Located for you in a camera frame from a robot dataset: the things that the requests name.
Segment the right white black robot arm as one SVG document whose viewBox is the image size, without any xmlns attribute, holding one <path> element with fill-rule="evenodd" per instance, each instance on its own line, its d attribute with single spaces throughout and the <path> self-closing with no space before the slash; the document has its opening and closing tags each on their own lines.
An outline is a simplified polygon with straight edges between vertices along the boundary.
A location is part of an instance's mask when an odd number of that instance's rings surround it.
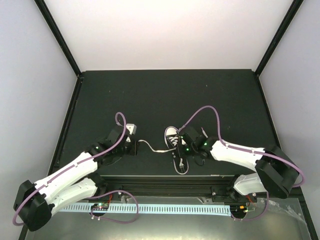
<svg viewBox="0 0 320 240">
<path fill-rule="evenodd" d="M 187 155 L 227 162 L 253 171 L 239 175 L 228 187 L 228 198 L 234 202 L 246 195 L 263 192 L 286 199 L 298 179 L 297 166 L 278 146 L 242 146 L 205 136 L 192 127 L 179 130 L 177 134 L 178 143 Z"/>
</svg>

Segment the black white sneaker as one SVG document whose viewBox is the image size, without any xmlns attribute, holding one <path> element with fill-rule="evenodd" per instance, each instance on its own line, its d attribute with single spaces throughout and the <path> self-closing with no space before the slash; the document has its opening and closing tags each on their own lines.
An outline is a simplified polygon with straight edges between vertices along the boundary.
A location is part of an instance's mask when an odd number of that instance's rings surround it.
<svg viewBox="0 0 320 240">
<path fill-rule="evenodd" d="M 189 162 L 183 154 L 183 141 L 176 127 L 168 126 L 165 129 L 164 142 L 168 149 L 173 149 L 171 155 L 175 172 L 178 175 L 186 175 L 189 171 Z"/>
</svg>

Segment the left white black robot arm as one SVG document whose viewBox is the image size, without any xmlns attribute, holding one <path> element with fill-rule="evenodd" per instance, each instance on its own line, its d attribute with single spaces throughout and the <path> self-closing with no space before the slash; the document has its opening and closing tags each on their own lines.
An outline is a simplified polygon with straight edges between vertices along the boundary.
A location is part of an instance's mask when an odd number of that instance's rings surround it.
<svg viewBox="0 0 320 240">
<path fill-rule="evenodd" d="M 42 228 L 51 217 L 64 207 L 83 199 L 103 199 L 107 183 L 97 173 L 124 155 L 137 154 L 134 139 L 137 127 L 128 123 L 126 128 L 116 126 L 106 138 L 95 142 L 73 161 L 34 183 L 20 184 L 13 204 L 15 218 L 31 232 Z"/>
</svg>

